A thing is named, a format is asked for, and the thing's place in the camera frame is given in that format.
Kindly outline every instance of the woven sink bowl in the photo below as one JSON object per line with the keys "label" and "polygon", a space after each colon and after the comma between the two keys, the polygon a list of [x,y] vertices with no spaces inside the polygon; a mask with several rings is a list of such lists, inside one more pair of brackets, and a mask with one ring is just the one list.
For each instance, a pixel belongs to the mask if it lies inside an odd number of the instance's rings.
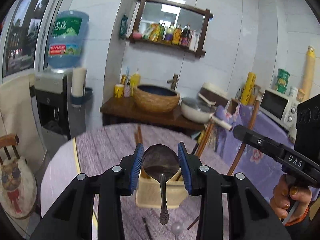
{"label": "woven sink bowl", "polygon": [[180,94],[165,87],[139,85],[134,88],[133,99],[142,110],[164,113],[170,112],[178,106]]}

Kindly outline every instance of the red bow tie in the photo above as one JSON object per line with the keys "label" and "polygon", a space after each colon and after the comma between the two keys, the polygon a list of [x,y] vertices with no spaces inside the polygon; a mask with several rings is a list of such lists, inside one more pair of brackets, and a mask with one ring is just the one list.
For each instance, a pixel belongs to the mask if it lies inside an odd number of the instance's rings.
{"label": "red bow tie", "polygon": [[16,189],[14,191],[11,191],[11,192],[7,192],[8,194],[8,198],[10,199],[10,202],[12,203],[13,201],[13,205],[14,205],[14,209],[16,210],[17,213],[21,213],[21,209],[19,208],[19,205],[18,205],[18,198],[19,198],[19,190]]}

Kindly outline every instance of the purple tablecloth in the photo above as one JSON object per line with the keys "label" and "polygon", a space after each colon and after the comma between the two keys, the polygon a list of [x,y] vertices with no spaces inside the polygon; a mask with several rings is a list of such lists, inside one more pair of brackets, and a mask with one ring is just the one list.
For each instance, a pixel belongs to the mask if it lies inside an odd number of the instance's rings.
{"label": "purple tablecloth", "polygon": [[[241,124],[248,126],[252,115],[252,106],[239,105],[236,112],[231,115],[223,107],[218,106],[216,116],[230,124],[236,126]],[[287,134],[264,113],[258,112],[253,130],[278,143],[293,148],[293,144],[287,139]],[[218,129],[217,154],[223,159],[224,163],[231,166],[240,148],[241,141],[234,138],[232,132],[223,128]],[[270,201],[273,196],[273,188],[278,184],[279,177],[284,174],[281,164],[274,161],[259,150],[246,146],[243,155],[235,169],[236,172],[244,172],[248,179],[260,191],[263,197]],[[319,189],[310,188],[312,200],[318,198]]]}
{"label": "purple tablecloth", "polygon": [[[77,155],[73,152],[73,140],[63,145],[49,164],[41,184],[41,212],[49,209],[63,189],[77,174],[77,162],[81,172],[88,176],[103,173],[114,165],[118,165],[122,157],[131,155],[135,149],[134,133],[136,124],[121,124],[105,126],[98,130],[83,133],[76,138]],[[177,146],[183,141],[186,149],[191,152],[195,141],[171,130],[141,125],[145,150],[157,143],[165,144],[177,152]],[[226,174],[228,166],[214,154],[212,149],[205,149],[201,161],[214,168],[217,172]],[[138,208],[135,204],[135,194],[121,197],[124,232],[126,239],[148,239],[142,217],[147,223],[154,240],[174,239],[171,225],[176,221],[186,228],[200,212],[201,198],[188,196],[177,209],[169,209],[170,220],[167,225],[159,222],[159,209]],[[227,199],[223,196],[224,205],[224,239],[228,239],[228,208]],[[97,214],[98,196],[95,198],[94,212]],[[183,230],[179,239],[195,239],[197,224],[191,230]],[[97,239],[97,228],[92,227],[92,239]]]}

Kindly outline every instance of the spoon handle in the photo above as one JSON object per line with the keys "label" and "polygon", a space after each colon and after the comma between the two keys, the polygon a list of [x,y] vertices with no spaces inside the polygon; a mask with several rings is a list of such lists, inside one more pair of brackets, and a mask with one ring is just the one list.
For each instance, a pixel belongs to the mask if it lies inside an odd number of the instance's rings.
{"label": "spoon handle", "polygon": [[165,225],[169,221],[169,213],[167,209],[167,196],[165,193],[165,175],[161,173],[159,175],[159,183],[160,183],[160,190],[161,190],[161,212],[160,212],[160,223]]}

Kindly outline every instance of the hand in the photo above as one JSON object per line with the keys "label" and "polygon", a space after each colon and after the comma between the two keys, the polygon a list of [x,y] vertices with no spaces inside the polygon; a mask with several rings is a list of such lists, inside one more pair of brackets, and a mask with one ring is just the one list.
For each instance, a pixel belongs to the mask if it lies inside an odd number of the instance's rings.
{"label": "hand", "polygon": [[273,197],[270,200],[270,206],[279,219],[285,219],[288,215],[287,209],[290,207],[289,194],[293,200],[300,201],[300,204],[290,217],[288,223],[300,218],[306,212],[312,197],[309,188],[292,186],[289,193],[285,174],[282,175],[278,185],[273,189]]}

